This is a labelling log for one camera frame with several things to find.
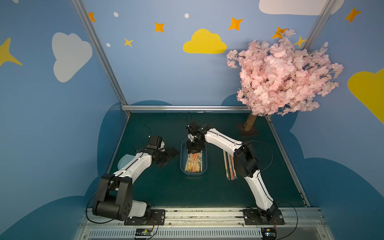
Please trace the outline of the clear plastic storage box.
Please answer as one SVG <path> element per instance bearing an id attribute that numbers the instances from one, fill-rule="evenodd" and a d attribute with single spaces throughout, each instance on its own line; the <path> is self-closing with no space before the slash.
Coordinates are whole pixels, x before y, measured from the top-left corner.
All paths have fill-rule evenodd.
<path id="1" fill-rule="evenodd" d="M 185 139 L 181 144 L 180 152 L 180 169 L 186 176 L 201 176 L 208 168 L 208 155 L 207 150 L 199 153 L 189 153 L 187 142 Z"/>

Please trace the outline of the red striped chopsticks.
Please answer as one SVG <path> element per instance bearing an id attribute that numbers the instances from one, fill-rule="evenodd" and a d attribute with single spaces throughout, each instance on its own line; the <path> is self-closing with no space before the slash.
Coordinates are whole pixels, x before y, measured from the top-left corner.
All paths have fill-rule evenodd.
<path id="1" fill-rule="evenodd" d="M 231 175 L 231 180 L 235 180 L 237 179 L 237 174 L 236 174 L 236 170 L 235 170 L 235 167 L 234 167 L 234 159 L 233 159 L 233 156 L 229 155 L 229 167 L 230 167 L 230 175 Z"/>

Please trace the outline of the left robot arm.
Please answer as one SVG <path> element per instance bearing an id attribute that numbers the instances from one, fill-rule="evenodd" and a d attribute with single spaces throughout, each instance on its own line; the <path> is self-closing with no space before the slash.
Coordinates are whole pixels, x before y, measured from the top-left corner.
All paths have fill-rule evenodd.
<path id="1" fill-rule="evenodd" d="M 152 221 L 150 204 L 133 199 L 133 185 L 152 163 L 163 167 L 178 155 L 176 148 L 165 146 L 162 137 L 149 136 L 147 145 L 122 169 L 101 177 L 98 190 L 91 197 L 93 215 L 110 221 Z"/>

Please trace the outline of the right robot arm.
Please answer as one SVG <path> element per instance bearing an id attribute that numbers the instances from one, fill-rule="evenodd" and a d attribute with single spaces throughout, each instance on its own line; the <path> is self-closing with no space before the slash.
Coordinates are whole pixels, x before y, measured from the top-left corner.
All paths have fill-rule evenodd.
<path id="1" fill-rule="evenodd" d="M 280 219 L 278 206 L 264 184 L 256 152 L 251 143 L 234 140 L 209 125 L 201 127 L 195 122 L 187 125 L 187 131 L 189 138 L 187 148 L 190 152 L 204 150 L 208 143 L 230 155 L 236 174 L 243 177 L 251 189 L 262 223 L 272 224 Z"/>

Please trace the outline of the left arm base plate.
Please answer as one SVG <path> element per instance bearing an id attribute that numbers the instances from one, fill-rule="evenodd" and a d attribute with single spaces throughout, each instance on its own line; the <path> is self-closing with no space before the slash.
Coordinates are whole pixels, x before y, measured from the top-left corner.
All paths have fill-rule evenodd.
<path id="1" fill-rule="evenodd" d="M 147 211 L 143 217 L 129 217 L 124 221 L 125 226 L 163 226 L 165 223 L 166 210 L 154 209 Z"/>

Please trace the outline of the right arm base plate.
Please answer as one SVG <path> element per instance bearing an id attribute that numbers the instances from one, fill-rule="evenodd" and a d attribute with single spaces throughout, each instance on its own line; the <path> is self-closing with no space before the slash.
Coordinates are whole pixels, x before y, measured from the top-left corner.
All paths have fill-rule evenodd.
<path id="1" fill-rule="evenodd" d="M 259 210 L 247 208 L 243 210 L 243 217 L 247 226 L 285 225 L 284 217 L 279 209 L 273 215 L 268 215 L 268 213 L 261 213 Z"/>

